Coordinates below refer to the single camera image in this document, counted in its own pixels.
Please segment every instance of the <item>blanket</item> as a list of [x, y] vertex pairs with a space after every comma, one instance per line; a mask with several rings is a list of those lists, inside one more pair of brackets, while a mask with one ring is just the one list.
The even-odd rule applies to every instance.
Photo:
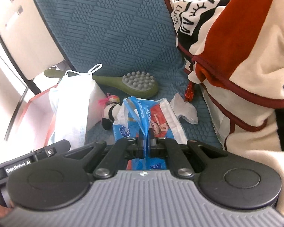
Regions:
[[223, 148], [274, 168], [284, 215], [284, 0], [169, 0]]

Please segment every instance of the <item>plush toy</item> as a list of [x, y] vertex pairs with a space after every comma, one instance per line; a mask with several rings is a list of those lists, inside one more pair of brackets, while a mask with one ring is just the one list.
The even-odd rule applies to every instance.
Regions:
[[102, 127], [105, 130], [110, 130], [113, 122], [121, 108], [120, 98], [118, 96], [107, 94], [107, 98], [99, 100], [100, 105], [105, 105], [102, 118]]

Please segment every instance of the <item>green massage brush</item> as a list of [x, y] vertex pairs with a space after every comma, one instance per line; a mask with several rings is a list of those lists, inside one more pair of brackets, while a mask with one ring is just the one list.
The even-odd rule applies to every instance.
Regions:
[[[44, 75], [49, 78], [62, 78], [66, 71], [60, 71], [57, 69], [47, 69], [44, 71]], [[69, 76], [77, 75], [74, 72], [69, 72]], [[111, 87], [115, 87], [124, 91], [130, 96], [138, 98], [151, 98], [158, 92], [158, 83], [149, 73], [145, 72], [132, 72], [124, 75], [123, 77], [103, 77], [93, 75], [93, 79], [97, 84], [103, 84]]]

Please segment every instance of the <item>pink hair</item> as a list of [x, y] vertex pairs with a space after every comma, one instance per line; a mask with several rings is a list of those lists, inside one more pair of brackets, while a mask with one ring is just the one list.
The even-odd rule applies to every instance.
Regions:
[[104, 106], [106, 103], [109, 102], [109, 99], [111, 99], [111, 98], [115, 98], [115, 99], [119, 98], [118, 96], [111, 95], [111, 93], [107, 93], [106, 96], [107, 96], [106, 98], [100, 99], [100, 100], [98, 101], [98, 104], [99, 104], [99, 105]]

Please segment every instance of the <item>mask ear loop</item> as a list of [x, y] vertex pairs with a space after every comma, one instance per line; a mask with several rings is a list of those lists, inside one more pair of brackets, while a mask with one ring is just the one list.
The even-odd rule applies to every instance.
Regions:
[[69, 72], [77, 73], [78, 75], [90, 75], [93, 74], [94, 72], [98, 71], [103, 65], [102, 64], [97, 64], [93, 68], [91, 68], [88, 72], [81, 73], [81, 72], [75, 72], [73, 70], [67, 70], [64, 74], [66, 76]]

